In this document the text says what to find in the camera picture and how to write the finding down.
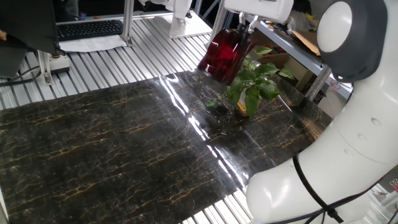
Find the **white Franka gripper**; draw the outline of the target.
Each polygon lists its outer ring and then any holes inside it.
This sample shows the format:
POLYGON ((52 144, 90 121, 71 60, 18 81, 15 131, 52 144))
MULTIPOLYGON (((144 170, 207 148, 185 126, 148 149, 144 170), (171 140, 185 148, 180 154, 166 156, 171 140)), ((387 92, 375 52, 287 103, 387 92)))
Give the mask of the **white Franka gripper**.
POLYGON ((278 23, 283 23, 289 17, 294 0, 225 0, 224 8, 239 13, 237 31, 244 33, 246 29, 245 13, 254 15, 248 27, 248 33, 261 23, 261 17, 278 23))

